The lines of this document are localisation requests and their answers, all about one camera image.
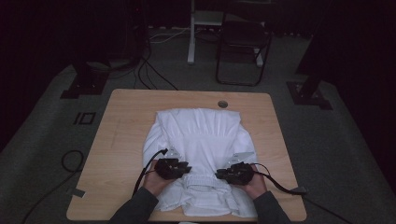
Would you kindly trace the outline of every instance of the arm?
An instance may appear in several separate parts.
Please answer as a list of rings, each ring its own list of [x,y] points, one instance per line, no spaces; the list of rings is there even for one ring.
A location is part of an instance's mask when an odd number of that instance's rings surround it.
[[[143,187],[140,188],[131,200],[126,202],[114,216],[109,224],[147,223],[155,205],[157,196],[174,180],[164,180],[154,171],[157,161],[153,161],[149,173],[146,174]]]
[[[258,215],[259,224],[284,224],[291,223],[282,207],[277,202],[271,191],[267,191],[264,177],[255,174],[253,179],[245,186],[236,186],[243,189],[253,200]]]

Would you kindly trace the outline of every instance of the shirt sleeve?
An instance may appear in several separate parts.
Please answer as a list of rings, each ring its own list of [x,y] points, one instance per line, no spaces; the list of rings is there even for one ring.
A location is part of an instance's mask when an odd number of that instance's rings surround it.
[[[271,191],[257,197],[253,200],[253,203],[257,211],[259,224],[291,223]]]
[[[126,202],[114,216],[109,224],[143,224],[147,223],[158,199],[147,189],[140,188],[131,200]]]

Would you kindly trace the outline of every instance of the gray floor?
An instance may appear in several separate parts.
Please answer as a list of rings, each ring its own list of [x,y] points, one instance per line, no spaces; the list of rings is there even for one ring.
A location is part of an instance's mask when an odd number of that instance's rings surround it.
[[[179,37],[152,44],[149,61],[183,91],[269,93],[299,185],[310,190],[307,197],[353,223],[396,223],[395,196],[336,88],[329,83],[320,84],[333,110],[295,105],[290,98],[286,82],[306,79],[294,72],[309,40],[275,38],[265,78],[257,87],[218,84],[214,76],[216,46],[210,43],[197,41],[195,65],[187,65],[188,43],[188,38]],[[158,89],[172,90],[152,71],[149,75]],[[111,74],[102,95],[61,100],[60,95],[68,89],[74,76],[75,72],[68,67],[53,79],[35,110],[0,154],[0,220],[3,223],[21,223],[37,200],[68,177],[69,173],[61,165],[65,152],[77,149],[88,155],[113,90],[145,89],[138,80],[135,83],[133,71],[118,72]],[[75,125],[78,112],[96,112],[93,124]],[[76,155],[70,155],[68,161],[77,160]],[[26,223],[80,223],[65,216],[71,200],[66,192],[77,185],[78,177],[72,177],[51,193]],[[303,223],[343,223],[310,203],[305,203],[305,207],[308,215]]]

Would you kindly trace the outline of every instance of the dark long sleeve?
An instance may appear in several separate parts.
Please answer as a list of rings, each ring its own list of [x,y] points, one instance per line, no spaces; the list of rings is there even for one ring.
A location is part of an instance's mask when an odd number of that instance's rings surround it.
[[[141,224],[147,223],[149,216],[157,205],[158,199],[147,189],[140,188],[131,200],[126,202],[114,216],[109,224]]]
[[[291,223],[271,191],[257,197],[253,200],[253,203],[257,211],[259,224]]]

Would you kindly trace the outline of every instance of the white fabric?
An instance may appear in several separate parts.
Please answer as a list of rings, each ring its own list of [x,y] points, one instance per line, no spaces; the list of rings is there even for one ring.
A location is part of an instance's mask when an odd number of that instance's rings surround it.
[[[245,162],[257,162],[249,133],[238,112],[205,108],[157,112],[143,151],[143,164],[158,150],[174,148],[191,171],[169,185],[158,197],[156,209],[182,206],[186,216],[211,217],[233,214],[256,217],[254,205],[241,189],[217,179],[234,153],[254,152]]]

